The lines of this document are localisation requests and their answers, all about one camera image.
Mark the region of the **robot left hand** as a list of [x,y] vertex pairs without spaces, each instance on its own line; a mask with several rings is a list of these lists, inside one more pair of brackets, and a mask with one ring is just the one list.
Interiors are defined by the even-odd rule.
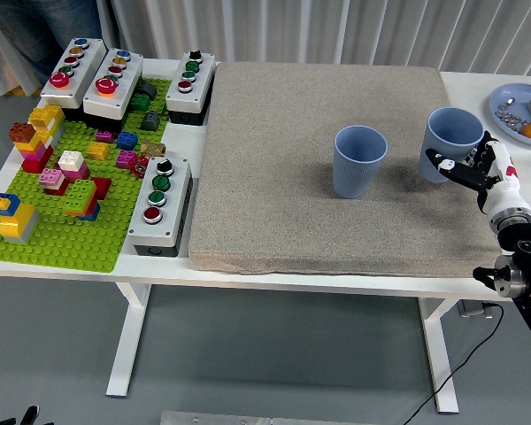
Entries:
[[0,421],[0,425],[35,425],[38,424],[40,407],[31,405],[18,421],[15,417],[6,418]]

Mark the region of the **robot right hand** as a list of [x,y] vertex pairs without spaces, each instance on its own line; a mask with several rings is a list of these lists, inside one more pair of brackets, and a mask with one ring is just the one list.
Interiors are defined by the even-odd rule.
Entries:
[[483,134],[461,162],[432,148],[425,149],[424,153],[443,177],[477,192],[479,209],[492,223],[501,220],[531,223],[531,207],[519,193],[517,168],[505,145],[490,132]]

